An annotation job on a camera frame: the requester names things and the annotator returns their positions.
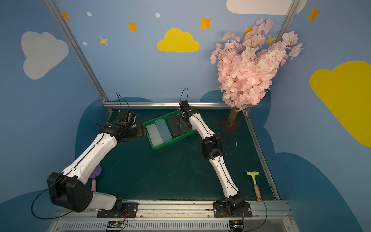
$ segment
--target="aluminum frame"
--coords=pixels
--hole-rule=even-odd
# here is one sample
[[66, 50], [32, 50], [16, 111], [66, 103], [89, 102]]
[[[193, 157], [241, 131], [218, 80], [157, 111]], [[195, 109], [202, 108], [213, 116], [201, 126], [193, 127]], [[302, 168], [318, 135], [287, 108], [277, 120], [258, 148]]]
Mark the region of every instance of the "aluminum frame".
[[281, 24], [281, 27], [277, 33], [275, 43], [282, 40], [282, 35], [284, 33], [287, 33], [291, 27], [292, 22], [294, 21], [294, 18], [296, 16], [296, 9], [299, 5], [299, 2], [301, 0], [292, 0], [289, 10], [286, 13], [285, 18], [283, 19], [283, 22]]
[[[146, 107], [146, 108], [179, 108], [178, 102], [128, 102], [131, 107]], [[127, 106], [126, 102], [121, 102], [123, 107]], [[224, 102], [189, 102], [189, 105], [196, 108], [230, 108]], [[116, 101], [103, 102], [104, 107], [120, 107], [120, 103]]]
[[[98, 80], [98, 77], [95, 75], [93, 68], [91, 67], [88, 59], [84, 55], [75, 35], [73, 34], [71, 28], [64, 20], [62, 16], [62, 11], [60, 10], [57, 2], [55, 0], [44, 0], [45, 4], [49, 8], [50, 13], [53, 15], [55, 21], [57, 22], [58, 26], [62, 30], [63, 34], [65, 35], [67, 41], [71, 45], [73, 51], [75, 52], [77, 58], [79, 59], [82, 67], [85, 69], [86, 74], [88, 75], [89, 79], [93, 83], [96, 91], [98, 92], [99, 96], [101, 97], [103, 102], [109, 101], [101, 83]], [[107, 109], [112, 112], [113, 108], [107, 107]]]
[[[215, 218], [213, 212], [214, 200], [125, 200], [137, 202], [136, 218], [130, 218], [131, 224], [123, 231], [131, 230], [226, 230], [223, 226], [229, 220], [236, 218]], [[250, 203], [253, 212], [249, 220], [263, 221], [265, 206], [257, 201]], [[287, 201], [265, 201], [267, 205], [267, 220], [282, 220], [286, 231], [298, 232], [295, 219]], [[56, 216], [67, 213], [67, 209], [60, 209]], [[55, 219], [48, 232], [56, 231], [105, 231], [108, 221], [115, 219], [97, 218], [97, 210], [85, 210], [81, 213], [72, 212], [62, 218]], [[159, 224], [177, 224], [180, 226], [168, 227]]]
[[280, 200], [280, 197], [279, 197], [278, 192], [277, 192], [277, 189], [276, 189], [276, 185], [275, 185], [275, 183], [273, 181], [272, 175], [270, 174], [270, 171], [269, 171], [267, 162], [265, 161], [265, 158], [264, 158], [262, 149], [260, 148], [259, 142], [257, 140], [256, 134], [255, 134], [255, 131], [254, 131], [254, 128], [253, 128], [253, 126], [251, 124], [251, 121], [250, 121], [250, 118], [249, 118], [249, 115], [248, 115], [248, 112], [249, 112], [249, 109], [247, 108], [247, 109], [245, 109], [243, 111], [243, 115], [245, 117], [245, 120], [246, 120], [246, 123], [247, 123], [247, 127], [249, 128], [251, 137], [252, 137], [252, 139], [254, 141], [255, 149], [256, 149], [257, 154], [259, 156], [260, 162], [261, 162], [261, 164], [263, 166], [264, 174], [265, 174], [265, 176], [267, 178], [267, 181], [269, 183], [270, 189], [272, 190], [272, 193], [273, 193], [274, 198], [276, 200]]

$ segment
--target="tree trunk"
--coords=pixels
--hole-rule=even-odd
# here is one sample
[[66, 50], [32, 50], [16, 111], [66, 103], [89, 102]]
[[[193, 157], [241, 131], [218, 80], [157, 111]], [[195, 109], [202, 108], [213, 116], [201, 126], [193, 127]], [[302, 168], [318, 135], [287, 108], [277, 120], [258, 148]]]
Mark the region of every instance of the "tree trunk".
[[237, 107], [233, 107], [231, 109], [231, 112], [229, 113], [229, 116], [228, 116], [228, 119], [227, 119], [227, 126], [231, 127], [234, 125], [234, 122], [236, 121], [236, 117], [237, 117]]

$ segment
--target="tree base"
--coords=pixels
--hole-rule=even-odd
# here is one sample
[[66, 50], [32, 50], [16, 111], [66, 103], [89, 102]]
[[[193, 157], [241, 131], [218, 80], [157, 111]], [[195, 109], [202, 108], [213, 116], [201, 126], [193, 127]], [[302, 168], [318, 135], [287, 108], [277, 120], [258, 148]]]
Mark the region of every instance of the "tree base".
[[219, 126], [223, 129], [226, 129], [227, 131], [229, 132], [232, 132], [232, 133], [236, 133], [238, 127], [240, 126], [241, 122], [240, 121], [237, 121], [235, 120], [234, 121], [234, 124], [232, 126], [229, 126], [228, 123], [227, 123], [227, 120], [228, 120], [228, 116], [225, 117], [219, 124]]

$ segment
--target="hammer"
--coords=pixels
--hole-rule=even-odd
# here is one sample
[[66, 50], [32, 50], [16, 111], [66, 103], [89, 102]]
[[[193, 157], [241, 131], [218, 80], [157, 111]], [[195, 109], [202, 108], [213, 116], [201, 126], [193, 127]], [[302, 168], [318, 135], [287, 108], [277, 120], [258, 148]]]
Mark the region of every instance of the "hammer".
[[259, 172], [257, 172], [257, 171], [245, 171], [245, 172], [246, 172], [248, 175], [250, 175], [250, 176], [253, 177], [255, 194], [256, 194], [256, 197], [258, 197], [256, 200], [257, 200], [258, 202], [261, 202], [262, 200], [260, 200], [261, 196], [260, 196], [259, 187], [257, 186], [257, 184], [256, 184], [256, 180], [255, 180], [255, 176], [256, 176], [256, 175], [259, 175]]

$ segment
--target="black cable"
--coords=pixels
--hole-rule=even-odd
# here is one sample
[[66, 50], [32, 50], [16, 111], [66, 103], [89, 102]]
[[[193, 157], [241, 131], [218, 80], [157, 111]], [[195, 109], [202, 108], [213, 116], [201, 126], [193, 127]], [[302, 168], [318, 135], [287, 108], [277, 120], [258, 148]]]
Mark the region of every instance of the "black cable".
[[[104, 128], [103, 128], [103, 132], [102, 132], [102, 137], [101, 137], [101, 139], [96, 143], [96, 144], [98, 144], [102, 139], [103, 139], [103, 136], [104, 136]], [[74, 167], [76, 167], [88, 154], [89, 154], [89, 152], [91, 151], [91, 150], [93, 150], [93, 148], [95, 147], [95, 145], [84, 155], [84, 157], [82, 158], [82, 159], [80, 159], [80, 161], [78, 161], [77, 162], [77, 164], [74, 166]]]
[[[224, 168], [223, 168], [223, 165], [220, 163], [220, 167], [221, 167], [221, 169], [223, 170], [223, 173], [224, 173], [224, 175], [226, 176], [226, 179], [227, 179], [227, 181], [228, 181], [228, 183], [230, 184], [230, 186], [232, 186], [232, 188], [234, 188], [234, 190], [236, 190], [236, 192], [239, 192], [232, 184], [231, 184], [231, 181], [229, 181], [228, 180], [228, 177], [227, 177], [227, 175], [226, 175], [226, 173], [225, 173], [225, 171], [224, 171]], [[262, 227], [263, 225], [264, 225], [264, 223], [265, 223], [265, 221], [267, 220], [267, 217], [268, 217], [268, 210], [267, 210], [267, 205], [265, 204], [265, 202], [262, 200], [262, 202], [264, 203], [264, 206], [265, 206], [265, 220], [264, 220], [264, 222], [260, 225], [260, 226], [258, 226], [257, 228], [255, 228], [255, 229], [252, 229], [252, 230], [248, 230], [248, 231], [243, 231], [243, 232], [249, 232], [249, 231], [254, 231], [254, 230], [256, 230], [256, 229], [258, 229], [258, 228], [260, 228], [260, 227]]]
[[227, 174], [226, 174], [226, 172], [224, 171], [224, 168], [223, 168], [223, 165], [220, 163], [220, 167], [221, 167], [221, 169], [223, 170], [223, 173], [224, 173], [224, 175], [226, 176], [226, 179], [227, 179], [227, 181], [228, 181], [228, 183], [232, 186], [232, 188], [234, 188], [234, 190], [236, 190], [236, 192], [238, 192], [238, 190], [231, 184], [231, 181], [230, 180], [228, 180], [228, 177], [227, 177]]
[[59, 180], [57, 180], [57, 181], [55, 181], [52, 185], [50, 185], [49, 187], [47, 187], [44, 191], [42, 191], [34, 200], [33, 200], [33, 202], [32, 202], [32, 204], [31, 204], [31, 213], [32, 213], [32, 215], [34, 216], [34, 217], [36, 217], [36, 218], [38, 218], [38, 219], [41, 219], [41, 220], [51, 220], [51, 219], [56, 219], [56, 218], [61, 218], [61, 217], [63, 217], [63, 216], [66, 216], [67, 214], [69, 214], [69, 213], [71, 213], [72, 212], [72, 210], [71, 211], [69, 211], [68, 213], [66, 213], [66, 214], [64, 214], [64, 215], [62, 215], [62, 216], [58, 216], [58, 217], [54, 217], [54, 218], [41, 218], [41, 217], [39, 217], [39, 216], [37, 216], [35, 213], [34, 213], [34, 211], [33, 211], [33, 204], [35, 203], [35, 201], [37, 200], [37, 198], [39, 198], [39, 196], [41, 195], [41, 194], [43, 194], [46, 190], [48, 190], [50, 187], [52, 187], [53, 185], [55, 185], [56, 183], [58, 183], [59, 181], [61, 181], [63, 179], [63, 177], [62, 178], [60, 178]]
[[267, 221], [268, 210], [267, 210], [267, 205], [265, 204], [265, 202], [264, 202], [261, 198], [259, 198], [259, 197], [255, 197], [255, 196], [244, 196], [244, 197], [254, 197], [254, 198], [258, 198], [258, 199], [260, 199], [260, 200], [264, 203], [264, 206], [265, 206], [265, 219], [264, 219], [264, 222], [263, 222], [260, 226], [258, 226], [257, 228], [250, 229], [250, 230], [247, 230], [247, 231], [242, 230], [242, 232], [250, 232], [250, 231], [254, 231], [254, 230], [256, 230], [256, 229], [259, 229], [260, 227], [262, 227], [262, 226], [264, 225], [265, 221]]
[[183, 96], [183, 92], [185, 91], [185, 89], [187, 89], [187, 100], [188, 100], [188, 88], [184, 88], [182, 91], [182, 94], [180, 95], [180, 102], [182, 102], [182, 96]]
[[200, 121], [201, 125], [205, 128], [206, 132], [207, 132], [209, 135], [213, 136], [213, 134], [210, 134], [209, 131], [206, 129], [206, 127], [204, 126], [204, 124], [202, 123], [202, 121], [201, 121], [199, 118], [197, 118], [197, 120]]
[[230, 155], [230, 154], [232, 154], [232, 153], [237, 149], [237, 140], [236, 140], [236, 138], [235, 138], [233, 135], [228, 134], [228, 133], [224, 133], [224, 132], [222, 132], [222, 133], [217, 133], [217, 134], [227, 134], [227, 135], [232, 136], [232, 138], [233, 138], [234, 141], [236, 142], [236, 146], [234, 147], [234, 150], [233, 150], [232, 152], [230, 152], [230, 153], [228, 153], [228, 154], [224, 154], [223, 156], [226, 156], [226, 155]]
[[123, 223], [125, 223], [125, 220], [127, 220], [126, 221], [126, 225], [124, 226], [124, 227], [122, 227], [122, 229], [121, 230], [119, 230], [118, 232], [120, 232], [120, 231], [122, 231], [123, 229], [125, 229], [125, 227], [128, 225], [128, 223], [129, 223], [129, 218], [128, 218], [128, 214], [127, 213], [125, 213], [126, 214], [126, 217], [125, 217], [125, 219], [124, 219], [124, 222]]
[[128, 105], [128, 107], [129, 107], [129, 111], [131, 111], [131, 109], [130, 109], [130, 106], [129, 106], [129, 103], [125, 100], [125, 98], [123, 98], [121, 95], [119, 95], [118, 93], [116, 93], [116, 95], [117, 95], [117, 98], [118, 98], [118, 101], [119, 101], [119, 103], [120, 103], [120, 110], [121, 110], [121, 101], [120, 101], [120, 98], [119, 98], [119, 96], [126, 102], [126, 104]]

